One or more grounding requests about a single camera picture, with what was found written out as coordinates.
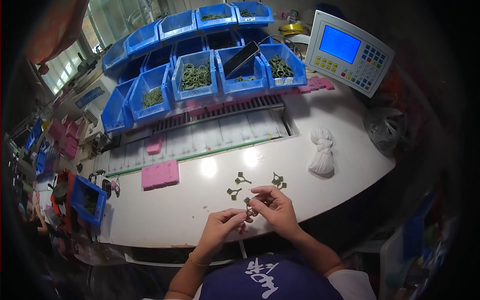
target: person's left hand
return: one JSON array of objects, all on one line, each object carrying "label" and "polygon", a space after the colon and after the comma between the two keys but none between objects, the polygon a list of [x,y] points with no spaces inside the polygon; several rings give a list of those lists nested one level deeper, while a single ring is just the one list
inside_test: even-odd
[{"label": "person's left hand", "polygon": [[250,216],[252,212],[245,209],[229,208],[221,212],[211,213],[208,216],[207,224],[198,246],[192,253],[192,259],[199,264],[208,264],[213,256],[217,254],[231,231],[239,234],[248,232],[245,221],[253,222]]}]

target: white table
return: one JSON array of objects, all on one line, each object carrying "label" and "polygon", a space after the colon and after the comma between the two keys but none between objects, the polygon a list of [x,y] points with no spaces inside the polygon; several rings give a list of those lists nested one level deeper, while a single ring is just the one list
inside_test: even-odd
[{"label": "white table", "polygon": [[[286,113],[298,135],[265,142],[212,156],[182,161],[180,183],[143,191],[141,172],[120,176],[121,192],[107,201],[99,242],[147,248],[197,245],[210,212],[230,207],[245,208],[249,189],[269,185],[273,172],[282,175],[288,188],[282,190],[293,201],[299,222],[342,204],[365,190],[395,166],[370,141],[362,123],[366,108],[352,91],[331,79],[335,90],[285,96]],[[333,135],[335,174],[322,178],[307,169],[316,147],[310,130],[322,125]],[[252,185],[234,183],[243,171]],[[230,200],[228,188],[242,187],[238,201]],[[228,240],[239,240],[272,231],[258,216],[248,224],[249,232]]]}]

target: blue plastic bin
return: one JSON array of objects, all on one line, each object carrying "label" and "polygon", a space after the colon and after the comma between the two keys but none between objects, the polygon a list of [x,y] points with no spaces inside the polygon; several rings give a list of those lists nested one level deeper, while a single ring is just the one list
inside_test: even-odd
[{"label": "blue plastic bin", "polygon": [[139,58],[131,60],[127,64],[127,67],[125,68],[125,70],[123,70],[123,73],[121,74],[121,76],[119,78],[119,84],[127,82],[127,81],[129,81],[133,78],[137,78],[138,75],[140,75],[141,67],[143,66],[146,59],[147,59],[147,56],[143,55]]},{"label": "blue plastic bin", "polygon": [[[249,98],[261,94],[261,90],[268,90],[269,88],[266,76],[266,68],[261,56],[255,56],[251,58],[240,69],[235,71],[230,76],[230,79],[225,78],[225,73],[223,70],[223,64],[237,54],[242,48],[243,47],[232,47],[215,50],[215,57],[225,95],[232,94],[238,98]],[[235,79],[239,76],[243,76],[245,80],[252,76],[255,77],[255,80],[235,82]]]},{"label": "blue plastic bin", "polygon": [[[130,98],[130,110],[135,123],[148,124],[160,120],[170,111],[170,102],[173,101],[170,74],[170,63],[140,74]],[[148,93],[159,86],[163,102],[144,109],[144,93]]]},{"label": "blue plastic bin", "polygon": [[[209,86],[198,87],[193,90],[182,91],[181,83],[183,66],[186,63],[191,63],[195,66],[195,68],[198,68],[201,65],[206,65],[207,60],[210,60],[210,78],[212,79],[212,84]],[[192,98],[201,98],[218,94],[214,51],[207,50],[179,57],[177,61],[177,66],[175,68],[175,71],[173,72],[172,86],[175,101],[185,101]]]},{"label": "blue plastic bin", "polygon": [[245,45],[233,31],[217,32],[206,35],[205,43],[207,50],[218,50]]},{"label": "blue plastic bin", "polygon": [[195,10],[166,16],[158,25],[160,41],[177,41],[194,36],[197,31]]},{"label": "blue plastic bin", "polygon": [[[307,85],[305,64],[285,44],[260,45],[261,58],[266,65],[268,84],[270,89]],[[268,63],[276,54],[280,55],[293,72],[293,77],[273,78],[272,68]]]},{"label": "blue plastic bin", "polygon": [[187,39],[181,42],[178,42],[173,49],[172,60],[173,64],[172,69],[175,70],[177,66],[177,60],[180,56],[202,52],[207,49],[205,38],[203,36],[196,36],[191,39]]},{"label": "blue plastic bin", "polygon": [[[268,24],[274,23],[272,9],[265,4],[255,1],[230,2],[235,8],[240,28],[246,27],[267,27]],[[255,13],[255,17],[242,17],[240,12],[248,10],[249,13]]]},{"label": "blue plastic bin", "polygon": [[[96,199],[95,214],[92,215],[84,208],[85,197],[89,195],[92,199]],[[70,204],[82,217],[96,226],[102,224],[103,211],[105,209],[105,202],[107,201],[107,192],[102,190],[99,186],[91,183],[87,178],[80,175],[75,176],[73,182],[72,196],[70,198]]]},{"label": "blue plastic bin", "polygon": [[106,77],[117,81],[127,66],[130,58],[125,49],[125,41],[130,35],[115,42],[102,57],[103,72]]},{"label": "blue plastic bin", "polygon": [[[236,30],[235,33],[237,34],[238,38],[243,41],[245,45],[250,43],[251,41],[256,42],[257,44],[264,40],[268,33],[263,31],[260,28],[247,28],[247,29],[239,29]],[[267,38],[262,44],[274,44],[273,37]]]},{"label": "blue plastic bin", "polygon": [[133,32],[125,42],[128,56],[138,57],[160,46],[158,24],[161,21],[151,22]]},{"label": "blue plastic bin", "polygon": [[[209,14],[225,14],[227,17],[202,22],[202,16],[207,16]],[[235,8],[228,3],[197,8],[196,16],[198,30],[202,30],[205,33],[217,31],[219,29],[230,29],[234,24],[237,24]]]},{"label": "blue plastic bin", "polygon": [[144,73],[158,66],[164,65],[166,63],[170,64],[170,69],[172,69],[172,55],[173,55],[174,45],[168,45],[157,50],[153,50],[147,55],[145,63],[142,65],[140,73]]},{"label": "blue plastic bin", "polygon": [[42,135],[42,124],[43,120],[42,118],[38,118],[35,122],[35,124],[32,127],[32,131],[28,135],[27,142],[25,143],[25,150],[28,151],[30,147],[38,142],[38,139]]},{"label": "blue plastic bin", "polygon": [[138,78],[117,85],[102,111],[102,123],[105,133],[125,132],[133,127],[130,110],[130,97]]}]

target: sticker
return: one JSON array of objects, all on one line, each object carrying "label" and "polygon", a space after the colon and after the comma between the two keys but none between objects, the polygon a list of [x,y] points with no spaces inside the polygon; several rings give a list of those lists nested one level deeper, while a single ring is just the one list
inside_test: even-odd
[{"label": "sticker", "polygon": [[275,78],[275,85],[291,85],[291,84],[293,84],[292,77]]}]

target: white sleeve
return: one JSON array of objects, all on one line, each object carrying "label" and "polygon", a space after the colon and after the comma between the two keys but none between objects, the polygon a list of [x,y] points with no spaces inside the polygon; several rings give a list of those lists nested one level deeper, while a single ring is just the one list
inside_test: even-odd
[{"label": "white sleeve", "polygon": [[377,299],[365,272],[345,269],[336,271],[327,278],[343,300]]}]

